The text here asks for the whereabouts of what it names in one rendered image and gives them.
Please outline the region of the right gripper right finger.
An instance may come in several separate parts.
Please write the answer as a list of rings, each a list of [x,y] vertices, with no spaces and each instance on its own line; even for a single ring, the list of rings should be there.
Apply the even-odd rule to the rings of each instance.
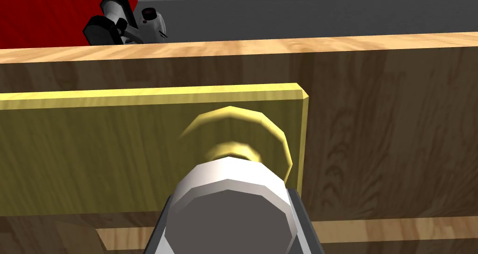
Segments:
[[[295,189],[287,189],[287,191],[297,227],[297,236],[288,254],[324,254],[299,193]]]

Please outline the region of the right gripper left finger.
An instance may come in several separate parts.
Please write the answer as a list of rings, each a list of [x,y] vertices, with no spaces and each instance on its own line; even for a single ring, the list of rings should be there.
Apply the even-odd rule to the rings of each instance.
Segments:
[[[143,254],[173,254],[173,250],[164,236],[171,197],[172,195],[166,200]]]

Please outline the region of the white and yellow round knob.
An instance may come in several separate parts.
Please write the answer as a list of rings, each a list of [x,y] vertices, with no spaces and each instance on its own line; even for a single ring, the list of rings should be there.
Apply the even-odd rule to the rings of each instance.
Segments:
[[[285,134],[264,114],[226,106],[181,133],[165,237],[174,254],[289,254],[298,230]]]

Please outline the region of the yellow wooden drawer front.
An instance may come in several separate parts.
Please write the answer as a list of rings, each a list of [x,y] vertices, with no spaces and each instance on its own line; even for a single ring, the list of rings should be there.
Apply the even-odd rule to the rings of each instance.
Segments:
[[[300,187],[296,83],[0,93],[0,216],[157,211],[216,145]]]

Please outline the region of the brown wooden cupboard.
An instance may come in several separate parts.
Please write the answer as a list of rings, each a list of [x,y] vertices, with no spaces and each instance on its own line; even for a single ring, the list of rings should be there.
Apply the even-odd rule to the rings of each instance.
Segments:
[[[0,93],[285,83],[326,252],[478,254],[478,32],[0,49]],[[163,205],[0,216],[0,254],[140,254]]]

